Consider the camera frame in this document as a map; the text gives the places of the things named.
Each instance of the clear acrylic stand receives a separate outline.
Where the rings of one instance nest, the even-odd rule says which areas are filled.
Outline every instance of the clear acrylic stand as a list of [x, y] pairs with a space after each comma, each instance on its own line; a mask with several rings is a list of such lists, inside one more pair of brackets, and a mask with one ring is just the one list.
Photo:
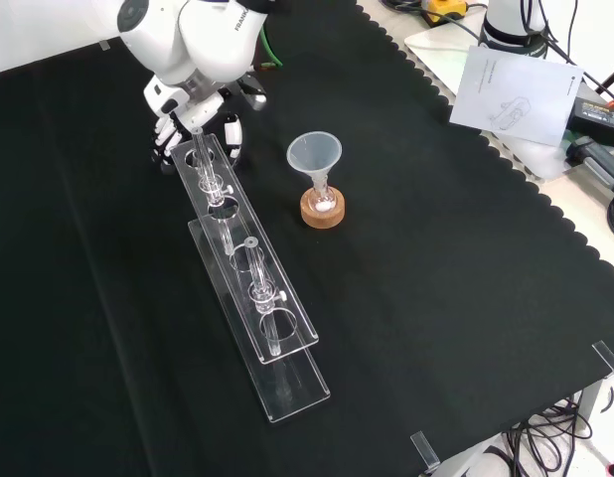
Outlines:
[[199, 219], [190, 232], [270, 421], [329, 397], [307, 349], [318, 342], [215, 136], [196, 131], [172, 156]]

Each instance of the test tube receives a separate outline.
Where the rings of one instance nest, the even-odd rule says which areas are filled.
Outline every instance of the test tube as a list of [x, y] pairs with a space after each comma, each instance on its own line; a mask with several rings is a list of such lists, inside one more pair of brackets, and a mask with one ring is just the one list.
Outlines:
[[276, 288], [265, 275], [265, 265], [263, 264], [260, 248], [258, 247], [258, 239], [256, 237], [248, 237], [243, 244], [245, 245], [245, 253], [247, 254], [247, 262], [249, 263], [249, 272], [251, 273], [252, 280], [249, 290], [250, 298], [256, 305], [256, 310], [259, 313], [269, 313], [274, 308]]
[[223, 179], [215, 174], [212, 167], [210, 150], [206, 143], [206, 135], [201, 127], [193, 130], [192, 140], [195, 145], [195, 156], [197, 159], [197, 170], [199, 172], [199, 188], [208, 197], [208, 204], [211, 207], [219, 207], [223, 204], [225, 196], [223, 193]]
[[247, 253], [247, 262], [249, 263], [249, 272], [253, 281], [254, 293], [264, 295], [269, 291], [269, 283], [265, 278], [265, 269], [261, 260], [260, 252], [258, 251], [258, 238], [248, 237], [245, 239], [245, 253]]
[[234, 245], [231, 241], [230, 227], [226, 221], [219, 220], [219, 233], [221, 234], [221, 241], [224, 244], [224, 251], [227, 256], [231, 256], [234, 253]]

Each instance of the instruction manual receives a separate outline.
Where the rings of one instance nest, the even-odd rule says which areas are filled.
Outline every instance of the instruction manual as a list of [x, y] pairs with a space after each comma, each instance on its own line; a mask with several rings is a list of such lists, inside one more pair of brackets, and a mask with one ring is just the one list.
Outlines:
[[450, 122], [558, 146], [583, 69], [471, 47]]

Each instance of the wooden holder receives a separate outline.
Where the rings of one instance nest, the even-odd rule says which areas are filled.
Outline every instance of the wooden holder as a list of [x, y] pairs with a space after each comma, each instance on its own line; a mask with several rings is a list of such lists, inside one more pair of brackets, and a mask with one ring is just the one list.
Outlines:
[[336, 207], [328, 212], [315, 212], [309, 207], [309, 194], [312, 189], [303, 194], [300, 199], [300, 215], [309, 227], [314, 229], [330, 229], [339, 224], [345, 217], [345, 197], [340, 193], [338, 189], [330, 187], [334, 194], [336, 194]]

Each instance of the metal clamp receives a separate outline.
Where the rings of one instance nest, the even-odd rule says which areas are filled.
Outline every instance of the metal clamp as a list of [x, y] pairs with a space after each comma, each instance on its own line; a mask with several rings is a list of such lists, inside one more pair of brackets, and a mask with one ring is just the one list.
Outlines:
[[441, 462], [439, 461], [439, 457], [437, 457], [437, 454], [433, 448], [428, 443], [428, 440], [426, 440], [424, 432], [421, 430], [419, 432], [415, 432], [410, 436], [410, 440], [413, 441], [417, 452], [419, 452], [419, 455], [421, 455], [424, 463], [426, 464], [426, 473], [432, 474], [435, 470], [437, 470]]
[[598, 343], [594, 343], [592, 345], [594, 351], [598, 353], [598, 356], [605, 362], [607, 366], [609, 366], [612, 372], [607, 376], [607, 378], [611, 378], [614, 376], [614, 353], [607, 347], [607, 345], [601, 340]]

